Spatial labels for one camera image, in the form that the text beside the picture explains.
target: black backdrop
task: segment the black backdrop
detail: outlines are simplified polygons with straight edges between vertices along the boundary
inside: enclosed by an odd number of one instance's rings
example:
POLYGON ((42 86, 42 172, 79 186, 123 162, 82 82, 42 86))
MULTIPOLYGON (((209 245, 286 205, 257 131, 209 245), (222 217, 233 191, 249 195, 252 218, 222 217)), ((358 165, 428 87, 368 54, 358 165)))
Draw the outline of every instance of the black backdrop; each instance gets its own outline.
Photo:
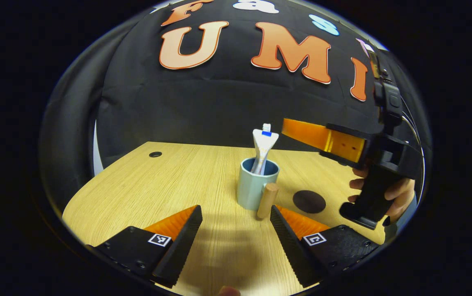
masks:
MULTIPOLYGON (((284 117, 365 133, 382 129, 371 91, 371 67, 366 75, 367 99, 361 102, 349 93, 355 79, 350 59, 369 65, 356 40, 364 38, 325 15, 340 34, 320 30, 309 15, 321 13, 294 2, 276 0, 277 14, 236 9, 232 4, 230 0, 206 3, 190 17, 164 27, 161 23, 182 2, 153 13, 152 8, 144 9, 95 41, 70 65, 52 92, 40 139, 46 192, 59 210, 92 176, 95 119, 105 168, 146 141, 252 147, 252 129, 267 122, 279 133, 284 117), (175 71, 159 63, 161 35, 193 28, 180 46, 182 54, 191 54, 203 35, 198 26, 215 20, 230 25, 221 30, 210 60, 175 71), (250 60, 260 52, 262 40, 256 22, 281 24, 297 42, 307 36, 329 42, 330 84, 307 79, 301 70, 291 73, 285 66, 275 71, 252 66, 250 60)), ((426 165, 431 167, 431 132, 420 92, 397 58, 371 47, 401 89, 409 106, 405 111, 416 121, 426 165)), ((418 146, 405 124, 395 129, 395 136, 418 146)), ((317 150, 286 136, 274 148, 317 150)), ((420 191, 422 183, 416 187, 420 191)))
MULTIPOLYGON (((472 86, 472 60, 453 62, 460 58, 454 47, 461 38, 468 44, 465 56, 472 57, 472 6, 325 5, 378 37, 405 62, 430 98, 425 103, 435 155, 442 155, 434 161, 424 204, 402 236, 375 262, 327 292, 472 294, 472 91, 464 92, 464 86, 472 86), (461 134, 465 141, 455 145, 461 134)), ((95 39, 146 7, 144 1, 0 2, 0 294, 149 294, 77 257, 44 223, 42 217, 54 213, 45 210, 41 217, 36 208, 47 205, 37 139, 57 79, 95 39)), ((56 223, 50 220, 51 226, 56 223)), ((80 249, 70 236, 63 240, 80 249)))

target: black circle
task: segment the black circle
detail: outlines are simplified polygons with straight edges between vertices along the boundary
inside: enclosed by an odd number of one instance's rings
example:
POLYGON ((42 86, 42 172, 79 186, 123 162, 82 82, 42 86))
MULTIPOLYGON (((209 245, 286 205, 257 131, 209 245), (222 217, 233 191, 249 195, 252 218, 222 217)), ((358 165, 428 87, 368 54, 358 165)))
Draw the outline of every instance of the black circle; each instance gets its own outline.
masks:
POLYGON ((161 153, 159 151, 154 151, 154 152, 150 153, 148 156, 149 157, 160 157, 161 155, 163 155, 163 153, 161 153))
POLYGON ((300 210, 310 214, 320 213, 326 206, 324 198, 310 190, 300 190, 294 193, 292 201, 300 210))

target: black fabric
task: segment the black fabric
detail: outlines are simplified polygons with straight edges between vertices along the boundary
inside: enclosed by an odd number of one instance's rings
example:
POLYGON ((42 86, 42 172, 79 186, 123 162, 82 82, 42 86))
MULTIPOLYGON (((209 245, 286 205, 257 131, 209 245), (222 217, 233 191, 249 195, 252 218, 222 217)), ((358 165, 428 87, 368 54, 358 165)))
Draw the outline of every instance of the black fabric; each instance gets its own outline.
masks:
POLYGON ((114 28, 86 49, 50 97, 42 122, 39 162, 46 193, 61 212, 92 177, 91 110, 101 99, 104 75, 116 47, 144 14, 114 28))
MULTIPOLYGON (((110 62, 97 115, 97 138, 103 167, 147 141, 252 147, 252 129, 271 123, 279 132, 283 118, 312 123, 334 123, 375 133, 377 121, 373 94, 367 100, 352 98, 355 57, 365 65, 369 59, 352 30, 330 17, 289 1, 274 1, 277 14, 246 11, 232 2, 217 0, 202 5, 191 16, 161 27, 174 7, 162 8, 139 22, 121 42, 110 62), (334 23, 339 36, 312 24, 309 14, 334 23), (161 36, 170 30, 191 27, 181 44, 182 54, 198 50, 203 31, 200 24, 228 21, 221 30, 213 57, 192 69, 168 70, 159 63, 161 36), (300 68, 290 73, 283 58, 278 70, 251 65, 260 52, 262 31, 257 22, 285 26, 298 43, 313 35, 331 44, 328 85, 307 79, 300 68)), ((373 84, 368 67, 367 85, 373 84)), ((282 136, 277 149, 313 150, 282 136)))
MULTIPOLYGON (((273 131, 279 133, 283 118, 333 123, 365 133, 381 131, 370 91, 373 73, 356 41, 362 38, 305 6, 286 0, 273 3, 280 11, 277 14, 236 9, 230 1, 217 0, 164 27, 161 23, 183 2, 151 14, 153 9, 148 9, 82 53, 59 80, 41 132, 42 178, 59 209, 63 210, 93 176, 94 109, 99 153, 105 168, 147 141, 252 147, 252 129, 271 123, 273 131), (335 24, 340 35, 317 28, 309 14, 335 24), (182 54, 191 54, 198 50, 203 36, 199 25, 213 21, 230 24, 221 30, 217 51, 210 60, 180 70, 165 69, 159 63, 161 36, 165 32, 190 26, 192 30, 185 34, 180 49, 182 54), (307 61, 290 73, 279 53, 281 69, 251 65, 262 41, 257 22, 285 26, 298 43, 309 35, 330 43, 330 84, 304 77, 301 71, 307 61), (351 57, 368 66, 365 102, 354 99, 349 92, 355 77, 351 57)), ((388 70, 403 92, 422 140, 429 143, 425 152, 431 154, 431 135, 427 137, 429 129, 418 92, 394 57, 375 50, 385 55, 388 70)), ((395 135, 416 146, 412 131, 405 124, 395 130, 395 135)), ((286 136, 280 137, 275 148, 317 151, 286 136)))

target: cable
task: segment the cable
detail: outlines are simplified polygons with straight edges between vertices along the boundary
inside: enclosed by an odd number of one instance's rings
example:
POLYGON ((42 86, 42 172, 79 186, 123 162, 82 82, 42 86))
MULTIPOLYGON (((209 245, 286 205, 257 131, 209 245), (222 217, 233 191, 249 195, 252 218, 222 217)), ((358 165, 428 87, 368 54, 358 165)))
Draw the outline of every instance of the cable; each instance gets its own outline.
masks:
POLYGON ((403 114, 405 117, 407 117, 407 118, 409 119, 409 121, 410 121, 411 124, 413 125, 413 128, 416 130, 416 129, 417 129, 417 125, 413 122, 412 119, 410 119, 409 115, 407 115, 407 113, 404 112, 404 111, 402 111, 402 114, 403 114))
POLYGON ((418 138, 418 133, 416 132, 416 129, 412 125, 412 123, 409 121, 407 116, 402 116, 402 119, 409 125, 411 130, 413 131, 414 138, 418 142, 418 145, 420 146, 420 152, 422 155, 422 171, 421 171, 421 184, 420 184, 420 194, 418 195, 418 200, 417 204, 420 204, 420 200, 422 199, 422 193, 424 191, 424 183, 426 180, 426 160, 424 159, 424 150, 422 149, 422 145, 420 144, 420 138, 418 138))
POLYGON ((416 129, 417 129, 417 126, 416 126, 415 123, 414 123, 413 114, 411 114, 411 110, 409 109, 407 103, 405 103, 405 101, 403 100, 402 95, 401 95, 401 100, 402 100, 403 104, 405 105, 405 108, 406 108, 407 111, 409 112, 409 115, 410 115, 410 116, 408 116, 408 118, 411 118, 411 122, 413 123, 413 126, 414 126, 414 128, 415 128, 415 130, 416 130, 416 129))

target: human hand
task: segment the human hand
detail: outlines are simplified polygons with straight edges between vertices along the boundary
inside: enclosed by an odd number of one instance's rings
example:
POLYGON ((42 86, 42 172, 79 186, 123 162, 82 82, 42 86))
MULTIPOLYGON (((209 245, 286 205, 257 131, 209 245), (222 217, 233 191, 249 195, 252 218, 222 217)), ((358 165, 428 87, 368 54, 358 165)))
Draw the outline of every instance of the human hand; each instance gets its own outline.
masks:
MULTIPOLYGON (((352 169, 352 172, 359 176, 360 178, 351 180, 349 182, 349 187, 352 189, 361 190, 364 186, 365 178, 369 173, 369 168, 363 170, 352 169)), ((409 204, 413 201, 414 197, 414 180, 409 178, 403 178, 397 183, 393 184, 386 190, 385 196, 386 200, 394 200, 393 204, 387 210, 386 215, 391 219, 391 223, 397 221, 401 215, 407 210, 409 204)), ((353 195, 348 197, 349 202, 355 202, 358 195, 353 195)))
POLYGON ((228 286, 223 286, 221 287, 221 290, 219 291, 219 294, 217 294, 217 296, 241 296, 241 294, 237 289, 228 286))

